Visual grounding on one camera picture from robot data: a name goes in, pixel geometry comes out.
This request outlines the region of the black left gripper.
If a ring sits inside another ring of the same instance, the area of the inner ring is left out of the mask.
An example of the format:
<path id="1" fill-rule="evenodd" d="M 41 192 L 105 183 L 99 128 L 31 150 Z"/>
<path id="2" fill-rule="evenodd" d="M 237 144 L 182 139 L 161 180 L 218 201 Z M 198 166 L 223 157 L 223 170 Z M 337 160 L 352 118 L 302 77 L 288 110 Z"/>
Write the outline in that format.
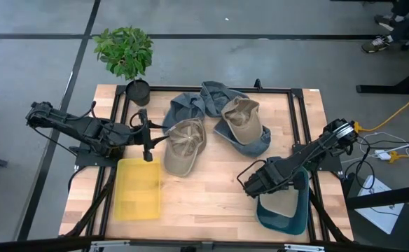
<path id="1" fill-rule="evenodd" d="M 133 125 L 132 121 L 135 117 L 140 119 L 139 125 Z M 167 126 L 157 125 L 151 120 L 148 119 L 147 110 L 145 108 L 139 109 L 131 118 L 130 118 L 130 127 L 134 130 L 134 144 L 142 145 L 143 150 L 143 159 L 147 162 L 153 160 L 153 155 L 151 149 L 168 138 L 167 135 L 151 139 L 150 128 L 153 129 L 167 129 Z"/>

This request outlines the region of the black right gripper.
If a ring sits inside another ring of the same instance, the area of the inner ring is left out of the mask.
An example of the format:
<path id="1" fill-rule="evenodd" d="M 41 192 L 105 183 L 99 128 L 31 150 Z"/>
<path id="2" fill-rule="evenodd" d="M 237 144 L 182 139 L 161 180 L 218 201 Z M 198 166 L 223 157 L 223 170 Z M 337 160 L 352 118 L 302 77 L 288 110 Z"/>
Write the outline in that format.
<path id="1" fill-rule="evenodd" d="M 256 165 L 259 165 L 259 168 L 242 183 L 244 192 L 252 198 L 285 190 L 296 174 L 296 163 L 291 158 L 282 159 L 280 157 L 256 160 L 245 168 L 242 174 L 247 173 Z"/>

